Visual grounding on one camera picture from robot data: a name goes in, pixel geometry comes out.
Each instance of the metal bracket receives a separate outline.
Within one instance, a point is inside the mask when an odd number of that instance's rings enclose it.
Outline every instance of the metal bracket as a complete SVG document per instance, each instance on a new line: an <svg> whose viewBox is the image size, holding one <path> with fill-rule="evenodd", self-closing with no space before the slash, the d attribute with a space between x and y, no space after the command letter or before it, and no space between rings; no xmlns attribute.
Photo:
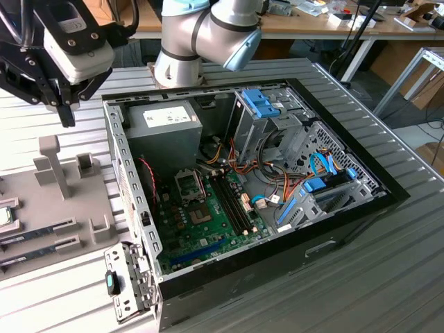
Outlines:
<svg viewBox="0 0 444 333"><path fill-rule="evenodd" d="M119 323L157 303L157 289L148 258L141 246L120 243L105 251L107 269L117 276L119 293L112 297Z"/></svg>

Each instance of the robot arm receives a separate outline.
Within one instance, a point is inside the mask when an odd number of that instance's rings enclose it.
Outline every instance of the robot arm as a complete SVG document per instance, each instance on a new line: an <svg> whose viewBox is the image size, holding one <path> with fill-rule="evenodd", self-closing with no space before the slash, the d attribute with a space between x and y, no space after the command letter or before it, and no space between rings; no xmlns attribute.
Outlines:
<svg viewBox="0 0 444 333"><path fill-rule="evenodd" d="M139 25L99 26L82 0L0 0L0 88L57 111L64 127L111 74L113 48Z"/></svg>

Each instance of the label sticker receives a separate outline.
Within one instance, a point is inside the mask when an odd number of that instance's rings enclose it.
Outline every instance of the label sticker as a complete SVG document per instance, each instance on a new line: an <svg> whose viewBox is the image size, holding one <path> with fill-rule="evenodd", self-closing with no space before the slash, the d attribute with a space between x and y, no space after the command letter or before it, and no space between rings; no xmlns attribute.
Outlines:
<svg viewBox="0 0 444 333"><path fill-rule="evenodd" d="M25 239L25 237L23 237L23 236L15 237L15 238L12 238L12 239L8 239L6 241L0 241L0 245L7 245L7 244L14 243L16 241L23 241L24 239Z"/></svg>
<svg viewBox="0 0 444 333"><path fill-rule="evenodd" d="M0 267L8 266L8 265L14 264L16 262L22 262L24 260L26 260L26 257L20 257L20 258L17 258L17 259L12 259L12 260L9 260L8 262L0 262Z"/></svg>
<svg viewBox="0 0 444 333"><path fill-rule="evenodd" d="M66 21L58 22L58 25L66 33L75 33L86 29L86 23L81 17L67 19Z"/></svg>
<svg viewBox="0 0 444 333"><path fill-rule="evenodd" d="M145 111L144 118L150 128L191 121L183 106Z"/></svg>

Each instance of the blue pcie slot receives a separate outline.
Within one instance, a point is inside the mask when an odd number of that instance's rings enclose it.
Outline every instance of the blue pcie slot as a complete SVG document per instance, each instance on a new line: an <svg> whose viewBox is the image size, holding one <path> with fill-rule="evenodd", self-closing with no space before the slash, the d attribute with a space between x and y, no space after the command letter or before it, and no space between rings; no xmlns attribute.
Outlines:
<svg viewBox="0 0 444 333"><path fill-rule="evenodd" d="M227 241L226 238L221 239L217 243L214 243L212 245L206 246L204 248L199 248L198 250L195 250L191 253L187 253L186 255L181 255L180 257L171 259L169 262L171 265L177 265L181 264L183 262L188 262L189 260L196 259L197 257L200 257L201 255L207 255L208 253L214 252L215 250L219 249L223 243Z"/></svg>

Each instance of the motherboard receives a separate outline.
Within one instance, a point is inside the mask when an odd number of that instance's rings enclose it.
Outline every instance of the motherboard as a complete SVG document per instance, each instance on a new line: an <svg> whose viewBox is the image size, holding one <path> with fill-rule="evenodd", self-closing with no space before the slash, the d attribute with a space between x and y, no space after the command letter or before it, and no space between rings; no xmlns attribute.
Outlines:
<svg viewBox="0 0 444 333"><path fill-rule="evenodd" d="M199 176L197 183L190 178L192 173L184 182L160 189L157 229L164 250L158 259L164 274L228 253L270 233L249 206L248 195L234 172ZM189 200L190 193L201 192L203 198Z"/></svg>

